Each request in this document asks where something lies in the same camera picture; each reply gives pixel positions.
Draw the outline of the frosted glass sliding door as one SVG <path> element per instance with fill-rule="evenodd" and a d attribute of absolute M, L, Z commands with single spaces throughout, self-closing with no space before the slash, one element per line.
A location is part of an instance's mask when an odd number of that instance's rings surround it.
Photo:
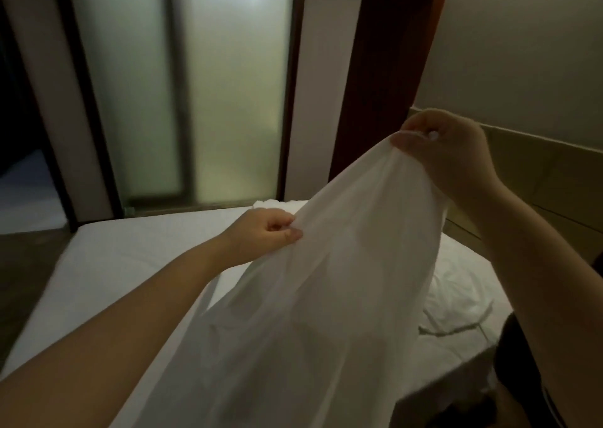
<path fill-rule="evenodd" d="M 119 217 L 282 199 L 303 0 L 57 0 Z"/>

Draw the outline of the person's right forearm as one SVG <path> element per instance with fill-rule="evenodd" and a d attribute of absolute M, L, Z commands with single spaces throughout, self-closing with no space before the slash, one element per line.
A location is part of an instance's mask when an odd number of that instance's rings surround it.
<path fill-rule="evenodd" d="M 501 182 L 448 195 L 478 228 L 568 428 L 603 428 L 603 278 Z"/>

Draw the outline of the person's black shorts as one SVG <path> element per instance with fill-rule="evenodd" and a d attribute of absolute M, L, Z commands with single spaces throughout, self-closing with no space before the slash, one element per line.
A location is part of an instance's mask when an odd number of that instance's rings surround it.
<path fill-rule="evenodd" d="M 603 254 L 597 257 L 593 270 L 603 277 Z M 494 372 L 499 381 L 498 393 L 507 393 L 507 408 L 497 403 L 497 409 L 507 412 L 509 425 L 516 426 L 514 418 L 524 411 L 526 422 L 532 427 L 568 428 L 548 393 L 539 368 L 532 355 L 524 331 L 515 320 L 505 322 L 494 357 Z"/>

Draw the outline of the crumpled white bed sheet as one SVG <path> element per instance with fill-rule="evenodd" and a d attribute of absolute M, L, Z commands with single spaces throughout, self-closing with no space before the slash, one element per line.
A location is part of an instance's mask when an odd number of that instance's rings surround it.
<path fill-rule="evenodd" d="M 496 342 L 511 312 L 490 261 L 442 233 L 419 333 L 445 337 L 480 330 Z"/>

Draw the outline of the dark red wooden panel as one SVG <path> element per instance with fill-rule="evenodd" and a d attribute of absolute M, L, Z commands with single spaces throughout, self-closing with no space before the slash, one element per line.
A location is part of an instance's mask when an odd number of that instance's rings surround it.
<path fill-rule="evenodd" d="M 328 180 L 400 129 L 445 0 L 361 0 Z"/>

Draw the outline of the person's left forearm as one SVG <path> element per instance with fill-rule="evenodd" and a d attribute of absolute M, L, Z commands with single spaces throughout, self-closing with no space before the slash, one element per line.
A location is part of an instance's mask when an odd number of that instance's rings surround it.
<path fill-rule="evenodd" d="M 0 428 L 108 428 L 208 283 L 258 257 L 220 236 L 146 282 L 0 382 Z"/>

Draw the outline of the person's left hand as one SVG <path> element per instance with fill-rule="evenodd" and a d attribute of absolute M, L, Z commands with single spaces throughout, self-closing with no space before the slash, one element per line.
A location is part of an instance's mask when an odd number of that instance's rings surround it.
<path fill-rule="evenodd" d="M 267 231 L 295 228 L 295 220 L 295 215 L 279 208 L 252 208 L 245 211 L 218 237 L 227 265 L 233 267 L 250 263 L 290 245 L 271 244 L 267 240 Z"/>

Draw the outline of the beige padded headboard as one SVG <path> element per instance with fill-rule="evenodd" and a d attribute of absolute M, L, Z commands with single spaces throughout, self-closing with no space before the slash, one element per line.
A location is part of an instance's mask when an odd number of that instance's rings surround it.
<path fill-rule="evenodd" d="M 481 126 L 502 182 L 592 264 L 603 254 L 603 150 Z"/>

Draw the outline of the white pillowcase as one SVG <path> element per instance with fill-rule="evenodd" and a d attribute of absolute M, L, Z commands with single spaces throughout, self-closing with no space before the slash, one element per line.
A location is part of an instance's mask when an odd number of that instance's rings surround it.
<path fill-rule="evenodd" d="M 134 428 L 388 428 L 445 214 L 422 165 L 376 144 L 195 314 Z"/>

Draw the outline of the person's right hand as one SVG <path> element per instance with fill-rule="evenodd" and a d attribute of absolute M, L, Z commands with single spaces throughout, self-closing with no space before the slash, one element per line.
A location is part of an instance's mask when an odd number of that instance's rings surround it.
<path fill-rule="evenodd" d="M 438 134 L 437 152 L 411 157 L 423 165 L 435 186 L 460 208 L 470 208 L 504 190 L 486 134 L 477 122 L 448 111 L 426 109 L 408 118 L 399 131 Z"/>

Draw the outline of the white mattress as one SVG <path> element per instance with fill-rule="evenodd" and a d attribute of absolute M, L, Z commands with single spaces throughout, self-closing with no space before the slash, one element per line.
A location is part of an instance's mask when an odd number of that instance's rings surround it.
<path fill-rule="evenodd" d="M 128 218 L 79 228 L 11 348 L 0 380 L 194 244 L 223 231 L 247 210 L 242 207 Z M 487 340 L 480 330 L 445 337 L 420 334 L 390 428 L 424 428 L 451 404 L 470 400 L 489 388 L 497 341 Z"/>

